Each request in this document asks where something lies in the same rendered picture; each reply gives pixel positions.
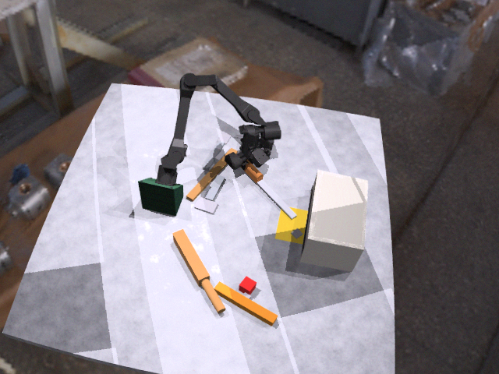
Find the brown cylinder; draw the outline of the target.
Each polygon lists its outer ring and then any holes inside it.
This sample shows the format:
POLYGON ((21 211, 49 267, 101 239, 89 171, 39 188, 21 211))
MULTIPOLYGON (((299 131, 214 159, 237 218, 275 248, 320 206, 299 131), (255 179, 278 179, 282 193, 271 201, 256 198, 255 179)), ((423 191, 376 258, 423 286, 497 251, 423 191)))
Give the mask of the brown cylinder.
MULTIPOLYGON (((247 160, 248 161, 248 160, 247 160)), ((244 170, 292 219, 297 214, 263 181, 263 174, 250 162, 244 170)))

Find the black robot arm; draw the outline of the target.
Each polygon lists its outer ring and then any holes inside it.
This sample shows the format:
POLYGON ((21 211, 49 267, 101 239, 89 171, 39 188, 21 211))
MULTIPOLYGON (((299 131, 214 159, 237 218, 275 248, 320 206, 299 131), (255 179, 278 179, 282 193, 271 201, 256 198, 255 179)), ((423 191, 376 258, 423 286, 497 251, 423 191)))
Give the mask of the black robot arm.
MULTIPOLYGON (((188 148, 188 145, 184 144, 184 137, 186 134, 190 100, 196 86, 211 86, 233 106, 243 121, 255 124, 241 125, 239 127, 240 135, 243 135, 245 143, 251 145, 258 143, 260 135, 264 140, 281 139, 279 122, 265 122, 257 108, 238 97, 217 75, 195 76, 191 72, 187 73, 180 79, 180 102, 178 116, 175 121, 174 136, 168 149, 168 154, 161 158, 161 165, 158 168, 157 181, 155 183, 169 186, 173 186, 176 183, 178 174, 176 166, 183 162, 188 148)), ((270 159, 270 155, 270 149, 261 149, 259 144, 256 149, 252 149, 247 154, 246 159, 250 159, 259 168, 270 159)))

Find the orange block with cylindrical handle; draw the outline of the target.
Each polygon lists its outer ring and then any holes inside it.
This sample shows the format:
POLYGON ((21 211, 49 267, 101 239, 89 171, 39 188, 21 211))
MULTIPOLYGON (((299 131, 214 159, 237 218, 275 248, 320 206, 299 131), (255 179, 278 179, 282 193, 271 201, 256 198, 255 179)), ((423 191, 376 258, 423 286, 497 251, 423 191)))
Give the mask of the orange block with cylindrical handle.
POLYGON ((208 298, 215 307, 218 314, 223 313, 226 308, 215 292, 210 283, 210 275, 202 264, 200 257, 197 255, 184 230, 172 233, 173 242, 175 243, 179 253, 181 254, 184 262, 189 268, 190 273, 193 275, 197 285, 202 286, 208 298))

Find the red block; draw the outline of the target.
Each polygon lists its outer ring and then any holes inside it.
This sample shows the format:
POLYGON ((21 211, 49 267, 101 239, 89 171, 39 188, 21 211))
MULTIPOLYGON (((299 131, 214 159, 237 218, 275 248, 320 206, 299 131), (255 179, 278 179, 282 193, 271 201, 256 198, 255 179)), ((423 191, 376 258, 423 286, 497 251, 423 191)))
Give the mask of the red block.
POLYGON ((256 281, 252 280, 249 277, 245 277, 239 285, 239 291, 243 294, 246 292, 248 295, 251 295, 253 290, 256 288, 256 281))

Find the orange bar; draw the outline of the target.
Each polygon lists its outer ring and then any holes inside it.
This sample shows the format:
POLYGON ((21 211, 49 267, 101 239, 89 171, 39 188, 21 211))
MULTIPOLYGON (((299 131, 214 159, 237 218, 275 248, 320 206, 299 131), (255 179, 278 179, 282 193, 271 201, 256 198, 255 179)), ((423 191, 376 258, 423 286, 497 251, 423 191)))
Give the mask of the orange bar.
POLYGON ((214 287, 217 295, 220 295, 225 300, 237 305, 243 311, 248 312, 254 317, 257 317, 262 322, 267 323, 272 326, 274 321, 276 321, 278 315, 275 315, 270 310, 266 310, 264 307, 253 302, 247 297, 242 296, 229 286, 224 285, 219 281, 219 283, 214 287))
POLYGON ((225 162, 225 156, 231 152, 238 153, 237 150, 231 148, 220 160, 216 163, 212 169, 196 184, 193 190, 186 196, 187 199, 194 201, 199 194, 211 183, 211 181, 221 172, 221 170, 227 165, 225 162))

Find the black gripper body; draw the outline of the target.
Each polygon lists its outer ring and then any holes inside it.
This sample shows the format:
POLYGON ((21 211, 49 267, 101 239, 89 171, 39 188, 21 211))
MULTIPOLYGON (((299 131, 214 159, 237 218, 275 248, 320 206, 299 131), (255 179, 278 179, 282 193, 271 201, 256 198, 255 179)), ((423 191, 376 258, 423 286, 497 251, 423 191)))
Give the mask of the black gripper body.
POLYGON ((264 138, 260 137, 258 143, 256 144, 248 144, 245 143, 243 138, 240 139, 242 142, 242 146, 239 147, 241 152, 238 153, 238 155, 235 152, 231 152, 230 154, 225 156, 225 162, 233 169, 240 168, 242 164, 246 163, 246 156, 247 154, 252 150, 256 149, 257 146, 260 144, 260 148, 264 149, 270 149, 272 150, 272 143, 269 140, 264 140, 264 138))

